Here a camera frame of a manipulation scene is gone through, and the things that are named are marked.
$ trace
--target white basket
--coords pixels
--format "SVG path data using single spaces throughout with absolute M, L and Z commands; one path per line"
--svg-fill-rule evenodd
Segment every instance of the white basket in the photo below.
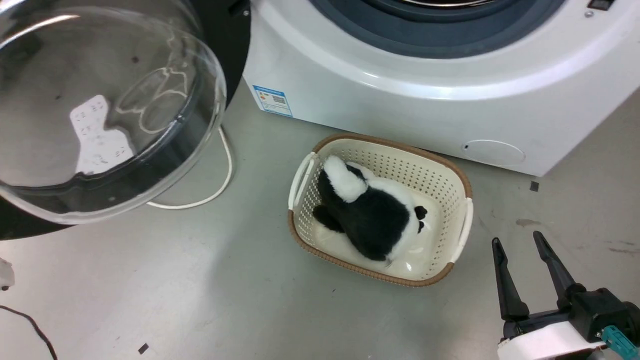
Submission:
M 412 258 L 406 263 L 395 260 L 392 266 L 385 266 L 368 260 L 344 235 L 326 230 L 315 220 L 312 212 L 320 204 L 317 178 L 329 155 L 404 184 L 417 199 L 416 205 L 428 210 L 424 235 L 417 240 L 415 251 L 409 251 Z M 319 143 L 300 164 L 289 193 L 289 227 L 304 249 L 361 274 L 406 286 L 430 285 L 451 271 L 465 246 L 472 219 L 471 186 L 456 165 L 427 151 L 364 135 L 331 136 Z

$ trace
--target transparent glass lid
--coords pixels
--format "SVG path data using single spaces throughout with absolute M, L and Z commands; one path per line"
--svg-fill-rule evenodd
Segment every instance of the transparent glass lid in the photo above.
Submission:
M 124 10 L 0 13 L 0 195 L 54 222 L 143 204 L 194 164 L 226 103 L 196 36 Z

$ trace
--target brown basket rim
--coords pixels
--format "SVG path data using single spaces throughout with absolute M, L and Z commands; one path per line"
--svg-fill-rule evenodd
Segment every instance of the brown basket rim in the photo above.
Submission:
M 472 190 L 471 190 L 471 184 L 469 183 L 469 180 L 467 178 L 467 176 L 465 175 L 464 172 L 462 172 L 462 170 L 460 170 L 460 168 L 458 168 L 454 163 L 452 163 L 451 161 L 440 157 L 436 154 L 432 154 L 428 151 L 422 150 L 422 149 L 418 149 L 416 147 L 412 147 L 409 145 L 405 145 L 403 143 L 398 143 L 398 142 L 393 142 L 390 140 L 385 140 L 385 139 L 381 139 L 381 138 L 375 138 L 373 136 L 367 136 L 367 135 L 359 135 L 359 134 L 349 134 L 349 133 L 343 133 L 343 134 L 336 134 L 336 135 L 332 135 L 329 136 L 327 138 L 325 138 L 324 140 L 320 141 L 313 149 L 313 152 L 318 153 L 323 147 L 325 147 L 327 144 L 334 142 L 336 140 L 343 140 L 343 139 L 348 139 L 348 140 L 360 140 L 360 141 L 365 141 L 365 142 L 371 142 L 371 143 L 376 143 L 378 145 L 384 145 L 384 146 L 388 146 L 388 147 L 393 147 L 395 149 L 399 149 L 402 151 L 406 151 L 406 152 L 410 152 L 412 154 L 418 155 L 418 156 L 422 156 L 423 158 L 427 158 L 429 160 L 435 161 L 437 163 L 441 163 L 442 165 L 446 166 L 447 168 L 451 169 L 453 172 L 456 173 L 456 175 L 460 178 L 460 180 L 462 181 L 462 185 L 465 188 L 465 195 L 468 198 L 472 198 Z M 311 254 L 327 260 L 331 263 L 334 263 L 336 265 L 339 265 L 343 268 L 346 268 L 348 270 L 357 272 L 359 274 L 362 275 L 366 275 L 369 277 L 373 277 L 374 279 L 378 279 L 378 280 L 382 280 L 382 281 L 387 281 L 387 282 L 392 282 L 394 284 L 399 284 L 399 285 L 404 285 L 404 286 L 413 286 L 413 287 L 420 287 L 420 286 L 427 286 L 427 285 L 432 285 L 435 284 L 436 282 L 442 280 L 445 276 L 447 276 L 449 274 L 449 272 L 451 272 L 451 270 L 453 269 L 454 263 L 448 263 L 444 266 L 444 268 L 437 273 L 435 276 L 430 277 L 429 279 L 424 279 L 424 280 L 408 280 L 408 279 L 403 279 L 400 277 L 394 277 L 394 276 L 390 276 L 387 274 L 382 274 L 379 272 L 375 272 L 372 270 L 368 270 L 365 269 L 361 266 L 356 266 L 354 264 L 348 263 L 346 261 L 343 261 L 341 259 L 336 258 L 335 256 L 329 255 L 321 250 L 316 249 L 315 247 L 307 244 L 304 240 L 302 240 L 302 238 L 300 237 L 300 235 L 298 234 L 297 230 L 296 230 L 296 226 L 294 223 L 294 212 L 293 210 L 289 210 L 289 215 L 288 215 L 288 219 L 287 222 L 289 223 L 289 231 L 291 232 L 291 235 L 293 236 L 293 238 L 296 240 L 296 242 L 298 243 L 298 245 L 300 245 L 303 249 L 305 249 L 306 251 L 310 252 Z
M 318 153 L 327 144 L 334 142 L 336 140 L 343 140 L 343 139 L 360 140 L 364 142 L 376 143 L 378 145 L 393 147 L 395 149 L 410 152 L 412 154 L 421 156 L 423 158 L 427 158 L 437 163 L 441 163 L 442 165 L 446 166 L 447 168 L 451 169 L 453 172 L 456 173 L 456 175 L 460 178 L 460 181 L 462 181 L 462 186 L 465 188 L 465 195 L 469 199 L 473 199 L 473 191 L 471 190 L 471 183 L 469 182 L 467 175 L 465 175 L 465 173 L 462 170 L 460 170 L 460 168 L 456 164 L 452 163 L 451 161 L 441 156 L 433 154 L 432 152 L 428 152 L 427 150 L 418 149 L 417 147 L 409 146 L 399 142 L 394 142 L 391 140 L 376 138 L 368 135 L 342 133 L 342 134 L 331 135 L 325 138 L 324 140 L 320 141 L 316 145 L 316 147 L 314 147 L 313 152 Z
M 340 260 L 335 256 L 331 256 L 325 253 L 324 251 L 318 250 L 315 247 L 305 243 L 305 240 L 302 240 L 302 238 L 300 237 L 300 235 L 298 235 L 298 232 L 296 231 L 296 226 L 294 225 L 294 220 L 293 220 L 294 216 L 295 214 L 293 213 L 293 210 L 289 210 L 289 216 L 287 219 L 287 222 L 289 223 L 289 231 L 291 232 L 291 235 L 296 240 L 298 245 L 300 245 L 303 249 L 305 249 L 306 251 L 310 252 L 311 254 L 321 259 L 327 260 L 331 263 L 342 266 L 343 268 L 357 272 L 359 274 L 373 277 L 374 279 L 378 279 L 382 281 L 392 282 L 398 285 L 412 286 L 412 287 L 418 288 L 420 286 L 435 284 L 436 282 L 442 280 L 445 276 L 447 276 L 451 271 L 451 269 L 453 269 L 454 263 L 448 263 L 444 266 L 444 269 L 442 269 L 435 276 L 432 276 L 429 279 L 424 279 L 424 280 L 408 280 L 408 279 L 403 279 L 401 277 L 394 277 L 387 274 L 382 274 L 379 272 L 368 270 L 361 266 L 356 266 L 352 263 L 348 263 L 346 261 Z

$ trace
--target label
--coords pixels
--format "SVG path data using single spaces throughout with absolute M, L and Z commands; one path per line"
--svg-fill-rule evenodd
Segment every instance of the label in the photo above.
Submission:
M 118 129 L 104 129 L 109 104 L 96 95 L 71 111 L 71 124 L 80 140 L 76 172 L 101 174 L 133 157 L 127 135 Z
M 283 92 L 255 85 L 253 89 L 255 89 L 255 93 L 258 95 L 264 111 L 293 117 L 289 102 Z

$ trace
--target floor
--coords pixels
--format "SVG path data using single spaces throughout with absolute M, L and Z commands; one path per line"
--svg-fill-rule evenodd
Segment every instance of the floor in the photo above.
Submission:
M 490 241 L 498 236 L 532 312 L 555 293 L 532 232 L 576 281 L 640 304 L 640 93 L 547 176 L 460 159 L 476 207 L 451 274 L 427 288 L 375 281 L 307 254 L 286 225 L 291 178 L 336 130 L 261 112 L 241 85 L 225 127 L 236 172 L 214 202 L 143 206 L 92 225 L 0 242 L 30 314 L 60 359 L 495 359 L 502 334 Z M 219 141 L 159 201 L 215 191 Z M 531 191 L 531 181 L 540 184 Z M 139 349 L 146 351 L 141 355 Z M 47 359 L 24 319 L 0 313 L 3 359 Z

